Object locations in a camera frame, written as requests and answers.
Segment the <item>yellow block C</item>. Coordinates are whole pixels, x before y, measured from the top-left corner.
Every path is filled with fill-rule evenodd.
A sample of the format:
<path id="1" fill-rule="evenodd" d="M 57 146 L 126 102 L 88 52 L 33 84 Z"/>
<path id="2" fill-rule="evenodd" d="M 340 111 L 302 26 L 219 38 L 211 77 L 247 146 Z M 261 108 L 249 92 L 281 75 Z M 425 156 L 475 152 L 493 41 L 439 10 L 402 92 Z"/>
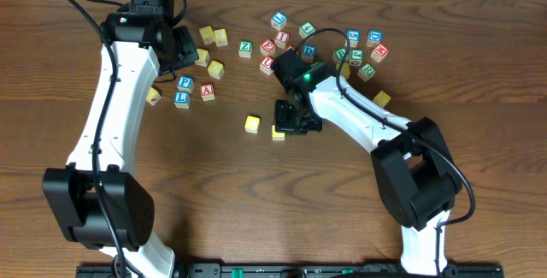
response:
<path id="1" fill-rule="evenodd" d="M 244 130 L 247 133 L 258 133 L 261 119 L 259 117 L 248 115 L 244 124 Z"/>

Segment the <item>green block R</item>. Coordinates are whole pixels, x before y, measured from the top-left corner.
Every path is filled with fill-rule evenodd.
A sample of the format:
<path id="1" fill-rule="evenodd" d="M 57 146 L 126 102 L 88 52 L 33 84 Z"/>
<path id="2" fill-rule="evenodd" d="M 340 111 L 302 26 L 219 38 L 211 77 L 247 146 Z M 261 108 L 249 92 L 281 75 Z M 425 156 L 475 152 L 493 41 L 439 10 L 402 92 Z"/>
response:
<path id="1" fill-rule="evenodd" d="M 357 71 L 357 76 L 363 81 L 366 82 L 373 78 L 376 73 L 376 68 L 370 63 L 365 62 Z"/>

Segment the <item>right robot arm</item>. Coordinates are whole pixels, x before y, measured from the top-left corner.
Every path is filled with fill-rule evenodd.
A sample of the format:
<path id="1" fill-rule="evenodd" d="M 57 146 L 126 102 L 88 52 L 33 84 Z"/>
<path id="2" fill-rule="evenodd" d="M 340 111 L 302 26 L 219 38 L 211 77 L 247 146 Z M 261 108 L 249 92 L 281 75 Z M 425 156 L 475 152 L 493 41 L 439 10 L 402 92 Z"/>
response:
<path id="1" fill-rule="evenodd" d="M 275 104 L 275 129 L 320 131 L 329 121 L 368 152 L 379 197 L 400 224 L 401 265 L 409 274 L 441 275 L 448 266 L 444 229 L 463 187 L 437 124 L 412 122 L 365 98 L 327 64 L 309 66 L 294 50 L 273 60 L 287 98 Z"/>

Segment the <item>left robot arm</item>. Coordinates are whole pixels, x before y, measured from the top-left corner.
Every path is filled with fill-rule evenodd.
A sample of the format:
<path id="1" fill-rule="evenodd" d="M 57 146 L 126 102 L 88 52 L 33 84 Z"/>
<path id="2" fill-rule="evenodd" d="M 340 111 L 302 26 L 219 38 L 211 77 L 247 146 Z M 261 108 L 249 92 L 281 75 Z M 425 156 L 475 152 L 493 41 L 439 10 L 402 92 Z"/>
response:
<path id="1" fill-rule="evenodd" d="M 156 80 L 197 60 L 174 0 L 131 0 L 94 24 L 102 42 L 95 96 L 63 168 L 42 189 L 64 238 L 112 257 L 123 277 L 174 277 L 175 252 L 153 230 L 153 198 L 134 178 L 147 95 Z"/>

